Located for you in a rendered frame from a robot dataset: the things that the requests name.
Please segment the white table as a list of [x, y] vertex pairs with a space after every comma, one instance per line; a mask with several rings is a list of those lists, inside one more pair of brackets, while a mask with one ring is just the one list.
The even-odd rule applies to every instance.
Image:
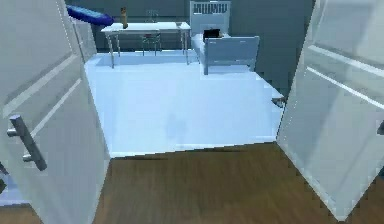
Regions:
[[181, 27], [176, 26], [176, 22], [156, 22], [156, 23], [129, 23], [126, 29], [123, 29], [122, 23], [113, 23], [111, 26], [104, 27], [101, 32], [105, 34], [111, 55], [111, 67], [114, 67], [114, 51], [111, 37], [116, 39], [117, 47], [120, 47], [120, 35], [143, 35], [148, 33], [179, 33], [181, 36], [182, 52], [188, 57], [188, 40], [191, 26], [183, 22]]

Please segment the brown bottle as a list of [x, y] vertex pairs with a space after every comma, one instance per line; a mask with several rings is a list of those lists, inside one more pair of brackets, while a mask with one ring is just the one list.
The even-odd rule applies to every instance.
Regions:
[[126, 29], [128, 27], [126, 7], [121, 7], [120, 11], [121, 11], [121, 23], [123, 25], [123, 29]]

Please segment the white room door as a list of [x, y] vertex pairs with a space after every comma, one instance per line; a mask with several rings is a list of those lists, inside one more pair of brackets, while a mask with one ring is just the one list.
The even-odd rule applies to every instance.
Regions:
[[277, 143], [346, 220], [384, 168], [384, 0], [316, 0]]
[[[21, 115], [39, 171], [9, 118]], [[109, 165], [64, 0], [0, 0], [0, 164], [43, 224], [92, 224]]]

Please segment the blue oval object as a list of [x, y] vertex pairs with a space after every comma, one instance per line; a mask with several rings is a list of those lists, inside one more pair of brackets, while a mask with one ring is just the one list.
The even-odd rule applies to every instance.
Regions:
[[110, 26], [114, 23], [114, 19], [105, 13], [74, 5], [67, 5], [66, 9], [71, 17], [93, 25]]

